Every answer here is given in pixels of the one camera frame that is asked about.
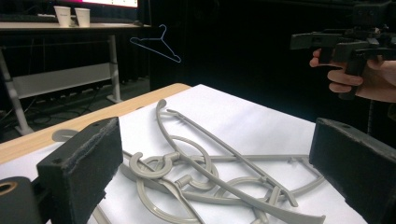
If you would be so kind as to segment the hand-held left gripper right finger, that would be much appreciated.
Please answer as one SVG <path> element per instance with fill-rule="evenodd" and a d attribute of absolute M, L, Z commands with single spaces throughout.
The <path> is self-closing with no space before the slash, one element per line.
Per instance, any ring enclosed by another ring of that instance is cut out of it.
<path fill-rule="evenodd" d="M 396 149 L 345 123 L 316 121 L 309 162 L 368 224 L 396 224 Z"/>

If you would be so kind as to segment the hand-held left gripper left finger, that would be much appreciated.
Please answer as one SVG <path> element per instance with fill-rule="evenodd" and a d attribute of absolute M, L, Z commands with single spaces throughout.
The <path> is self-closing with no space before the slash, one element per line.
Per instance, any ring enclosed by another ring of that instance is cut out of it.
<path fill-rule="evenodd" d="M 123 162 L 118 118 L 90 124 L 36 165 L 52 224 L 86 224 Z"/>

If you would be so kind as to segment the desk with white legs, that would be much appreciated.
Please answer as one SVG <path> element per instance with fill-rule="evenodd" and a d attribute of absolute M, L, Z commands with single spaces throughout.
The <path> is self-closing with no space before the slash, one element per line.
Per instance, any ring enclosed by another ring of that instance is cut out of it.
<path fill-rule="evenodd" d="M 21 106 L 23 98 L 109 80 L 112 83 L 112 93 L 107 96 L 107 99 L 115 104 L 119 103 L 121 98 L 116 36 L 147 29 L 147 25 L 133 23 L 93 23 L 88 27 L 79 28 L 62 27 L 57 23 L 0 22 L 0 40 L 2 41 L 37 36 L 46 38 L 67 35 L 103 35 L 105 37 L 103 41 L 108 44 L 109 48 L 107 63 L 13 77 L 8 71 L 3 53 L 7 47 L 0 45 L 0 77 L 5 81 L 7 93 L 17 117 L 17 132 L 21 135 L 33 132 Z"/>

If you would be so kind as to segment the white paper cup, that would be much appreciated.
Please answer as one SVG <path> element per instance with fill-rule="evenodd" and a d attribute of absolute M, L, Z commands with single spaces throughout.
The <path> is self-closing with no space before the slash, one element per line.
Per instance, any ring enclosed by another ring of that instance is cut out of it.
<path fill-rule="evenodd" d="M 91 11 L 88 8 L 75 8 L 79 27 L 89 27 L 91 22 Z"/>
<path fill-rule="evenodd" d="M 61 27 L 69 27 L 71 23 L 71 8 L 55 6 L 56 18 Z"/>

